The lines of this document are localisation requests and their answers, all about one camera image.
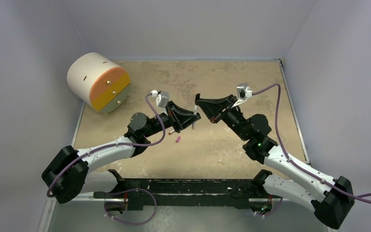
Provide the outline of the pen with orange tip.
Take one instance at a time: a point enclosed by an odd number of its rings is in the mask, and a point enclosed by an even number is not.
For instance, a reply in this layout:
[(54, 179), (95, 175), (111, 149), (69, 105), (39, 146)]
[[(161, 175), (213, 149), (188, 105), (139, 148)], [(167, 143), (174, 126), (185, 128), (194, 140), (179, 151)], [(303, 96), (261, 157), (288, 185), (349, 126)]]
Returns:
[(194, 114), (194, 116), (193, 116), (193, 122), (192, 122), (191, 127), (194, 130), (195, 129), (195, 126), (196, 126), (196, 121), (198, 121), (198, 115), (199, 115), (198, 114), (198, 106), (197, 105), (194, 106), (193, 114)]

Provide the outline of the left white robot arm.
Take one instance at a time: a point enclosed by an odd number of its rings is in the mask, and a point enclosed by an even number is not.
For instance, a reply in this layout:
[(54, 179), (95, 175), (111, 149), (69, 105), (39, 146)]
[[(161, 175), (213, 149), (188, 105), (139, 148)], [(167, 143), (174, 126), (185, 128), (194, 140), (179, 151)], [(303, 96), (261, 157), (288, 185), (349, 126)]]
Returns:
[(168, 128), (180, 133), (200, 118), (199, 113), (169, 101), (165, 112), (155, 113), (153, 118), (141, 112), (133, 114), (127, 132), (116, 140), (90, 148), (75, 149), (71, 145), (61, 148), (41, 175), (48, 187), (47, 197), (54, 197), (58, 203), (71, 201), (83, 191), (86, 177), (92, 171), (135, 157), (161, 143)]

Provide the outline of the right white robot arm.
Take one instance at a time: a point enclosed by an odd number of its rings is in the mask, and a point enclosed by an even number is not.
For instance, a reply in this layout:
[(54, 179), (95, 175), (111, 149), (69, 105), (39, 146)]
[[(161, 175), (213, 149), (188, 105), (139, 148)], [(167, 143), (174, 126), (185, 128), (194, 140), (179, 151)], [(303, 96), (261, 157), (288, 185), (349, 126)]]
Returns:
[(252, 191), (263, 197), (267, 193), (288, 199), (310, 209), (324, 225), (339, 229), (355, 201), (349, 197), (353, 193), (352, 184), (344, 176), (334, 178), (324, 174), (289, 153), (270, 138), (271, 131), (265, 115), (255, 114), (244, 118), (243, 113), (234, 108), (237, 97), (229, 95), (221, 99), (203, 99), (199, 94), (195, 104), (213, 124), (223, 121), (241, 140), (246, 143), (246, 155), (265, 164), (290, 178), (284, 184), (280, 177), (266, 170), (256, 176)]

